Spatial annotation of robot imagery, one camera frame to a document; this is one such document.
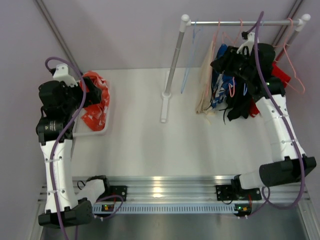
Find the orange white patterned trousers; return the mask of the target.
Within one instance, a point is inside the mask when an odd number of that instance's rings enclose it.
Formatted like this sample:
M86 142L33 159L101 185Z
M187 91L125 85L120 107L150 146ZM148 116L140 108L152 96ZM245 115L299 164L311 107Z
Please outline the orange white patterned trousers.
M81 119L93 132L102 131L110 105L109 83L95 71L87 71L83 78L86 82L86 103Z

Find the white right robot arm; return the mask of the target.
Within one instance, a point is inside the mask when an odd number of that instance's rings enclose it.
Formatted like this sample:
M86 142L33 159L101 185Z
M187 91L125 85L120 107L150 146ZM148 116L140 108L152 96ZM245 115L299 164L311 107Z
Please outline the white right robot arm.
M246 190L303 184L317 166L316 159L306 155L293 130L285 87L273 74L274 57L275 50L267 43L258 43L251 51L228 46L210 64L217 73L235 78L236 86L247 86L268 133L272 162L236 176L240 187Z

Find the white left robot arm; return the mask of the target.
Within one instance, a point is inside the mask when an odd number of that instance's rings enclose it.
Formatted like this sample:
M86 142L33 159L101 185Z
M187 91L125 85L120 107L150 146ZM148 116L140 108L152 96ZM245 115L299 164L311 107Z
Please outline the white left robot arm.
M38 88L42 107L36 134L44 157L47 184L45 210L38 216L42 227L61 229L89 224L93 205L110 193L105 175L89 177L79 193L74 190L71 155L76 113L97 104L102 95L89 77L85 77L83 83L85 86L51 80Z

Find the blue wire hanger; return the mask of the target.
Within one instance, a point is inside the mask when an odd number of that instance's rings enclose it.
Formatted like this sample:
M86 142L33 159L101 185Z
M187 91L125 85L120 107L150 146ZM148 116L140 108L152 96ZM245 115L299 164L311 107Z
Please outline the blue wire hanger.
M194 61L195 61L195 55L196 55L196 52L197 52L199 39L201 38L201 34L202 34L202 31L203 31L203 27L198 27L197 23L198 22L195 21L195 24L193 26L192 43L191 43L188 62L187 62L187 66L186 66L186 69L185 69L185 72L184 72L184 77L183 77L183 81L182 81L182 85L181 85L181 89L180 89L180 93L181 94L183 94L183 92L185 90L185 87L186 87L186 84L188 82L190 70L191 70L191 67L193 66Z

